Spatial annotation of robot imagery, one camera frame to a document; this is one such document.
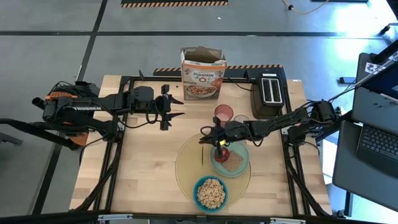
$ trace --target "cereal box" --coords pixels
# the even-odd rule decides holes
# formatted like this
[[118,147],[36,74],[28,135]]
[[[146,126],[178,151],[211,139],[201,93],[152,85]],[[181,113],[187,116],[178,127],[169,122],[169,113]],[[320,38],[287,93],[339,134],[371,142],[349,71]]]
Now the cereal box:
[[185,100],[217,100],[226,60],[223,52],[206,47],[181,49],[181,76]]

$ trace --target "yellow black caution tape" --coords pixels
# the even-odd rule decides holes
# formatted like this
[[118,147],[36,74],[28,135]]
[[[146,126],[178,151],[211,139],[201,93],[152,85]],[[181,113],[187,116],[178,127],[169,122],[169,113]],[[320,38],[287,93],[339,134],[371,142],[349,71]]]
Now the yellow black caution tape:
[[124,3],[121,7],[189,7],[189,6],[227,6],[228,1],[203,1],[203,2],[140,2],[140,3]]
[[[248,68],[282,68],[283,65],[231,65],[226,69],[248,69]],[[175,72],[181,71],[181,68],[157,68],[155,72]]]

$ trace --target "laptop screen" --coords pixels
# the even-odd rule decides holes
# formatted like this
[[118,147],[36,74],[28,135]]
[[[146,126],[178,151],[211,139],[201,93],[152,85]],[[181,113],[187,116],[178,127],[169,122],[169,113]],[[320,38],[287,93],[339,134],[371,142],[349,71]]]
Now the laptop screen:
[[365,81],[363,87],[375,93],[398,100],[398,62]]

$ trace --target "concrete floor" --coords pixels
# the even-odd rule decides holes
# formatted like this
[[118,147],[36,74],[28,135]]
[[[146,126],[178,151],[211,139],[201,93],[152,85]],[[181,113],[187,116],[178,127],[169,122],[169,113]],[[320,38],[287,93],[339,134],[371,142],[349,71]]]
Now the concrete floor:
[[[181,47],[204,45],[223,49],[230,65],[283,64],[287,78],[303,80],[307,98],[316,100],[346,88],[337,79],[355,76],[361,52],[378,53],[386,47],[383,39],[369,37],[385,25],[385,20],[378,16],[380,11],[374,9],[374,1],[371,4],[331,2],[306,16],[286,11],[277,0],[229,2],[227,7],[121,9],[120,0],[109,0],[99,31],[345,32],[349,37],[97,37],[84,80],[100,86],[103,75],[137,75],[139,69],[151,75],[157,67],[177,67]],[[300,11],[319,4],[294,1]],[[101,0],[3,0],[0,33],[2,30],[91,31],[100,5]],[[40,111],[31,105],[31,99],[43,97],[57,81],[75,80],[88,39],[88,36],[0,35],[0,117],[40,121]],[[353,93],[348,93],[335,100],[334,105],[349,110],[352,97]],[[0,126],[0,131],[24,140],[19,147],[0,144],[0,217],[29,214],[52,144],[7,126]],[[44,213],[68,210],[77,172],[78,152],[64,149]],[[343,208],[342,195],[345,192],[330,190],[333,210]],[[379,217],[377,213],[384,213],[386,208],[375,207],[360,197],[355,198],[354,207],[355,219],[398,220]],[[366,208],[378,212],[370,215]]]

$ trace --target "bowl of cereal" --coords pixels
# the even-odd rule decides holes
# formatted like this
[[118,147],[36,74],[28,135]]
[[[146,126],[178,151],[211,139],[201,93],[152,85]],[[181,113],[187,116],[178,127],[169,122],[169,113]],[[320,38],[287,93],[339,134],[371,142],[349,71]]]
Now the bowl of cereal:
[[198,86],[189,85],[186,88],[188,95],[195,98],[207,98],[216,93],[217,88],[214,86]]
[[226,186],[218,177],[212,175],[202,177],[193,187],[193,201],[200,210],[206,213],[220,211],[227,199]]

